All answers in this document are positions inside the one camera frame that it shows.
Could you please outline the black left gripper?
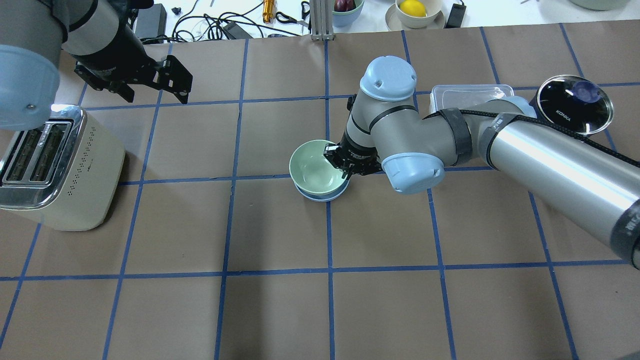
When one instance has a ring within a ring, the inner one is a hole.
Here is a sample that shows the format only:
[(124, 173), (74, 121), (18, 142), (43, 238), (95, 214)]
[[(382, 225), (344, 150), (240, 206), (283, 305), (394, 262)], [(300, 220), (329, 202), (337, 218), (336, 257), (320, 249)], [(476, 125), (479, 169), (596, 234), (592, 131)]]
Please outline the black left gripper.
[(82, 66), (80, 77), (95, 91), (109, 91), (132, 103), (135, 91), (130, 84), (144, 85), (173, 94), (186, 105), (194, 76), (174, 55), (162, 61), (149, 57), (133, 30), (121, 22), (104, 48), (91, 54), (74, 55)]

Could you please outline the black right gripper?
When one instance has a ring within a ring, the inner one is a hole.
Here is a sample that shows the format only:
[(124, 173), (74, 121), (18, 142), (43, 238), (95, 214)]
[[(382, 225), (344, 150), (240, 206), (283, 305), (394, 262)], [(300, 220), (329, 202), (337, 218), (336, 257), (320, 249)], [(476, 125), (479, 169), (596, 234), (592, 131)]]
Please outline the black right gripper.
[(333, 168), (342, 172), (342, 179), (345, 181), (354, 174), (367, 176), (383, 170), (377, 149), (357, 143), (347, 132), (343, 133), (338, 144), (325, 145), (323, 157)]

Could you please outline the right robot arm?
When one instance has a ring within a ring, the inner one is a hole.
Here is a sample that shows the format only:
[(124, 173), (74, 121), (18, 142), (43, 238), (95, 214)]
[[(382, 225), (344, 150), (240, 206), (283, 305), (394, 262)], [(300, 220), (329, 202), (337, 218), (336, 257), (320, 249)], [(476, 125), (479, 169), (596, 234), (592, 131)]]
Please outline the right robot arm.
[(586, 136), (534, 117), (521, 96), (421, 118), (418, 76), (395, 55), (373, 59), (347, 103), (341, 141), (324, 157), (343, 178), (383, 171), (411, 195), (437, 186), (445, 168), (480, 158), (639, 267), (639, 163)]

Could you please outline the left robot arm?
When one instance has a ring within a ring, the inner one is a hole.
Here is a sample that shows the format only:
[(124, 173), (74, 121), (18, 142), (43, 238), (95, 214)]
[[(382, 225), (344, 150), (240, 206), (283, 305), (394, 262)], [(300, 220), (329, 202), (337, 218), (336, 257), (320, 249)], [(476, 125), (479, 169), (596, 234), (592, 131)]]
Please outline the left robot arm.
[(75, 72), (95, 91), (131, 103), (131, 85), (144, 85), (186, 104), (192, 74), (174, 55), (151, 58), (130, 27), (133, 10), (153, 5), (152, 0), (3, 0), (1, 128), (32, 130), (48, 120), (60, 85), (62, 51), (77, 61)]

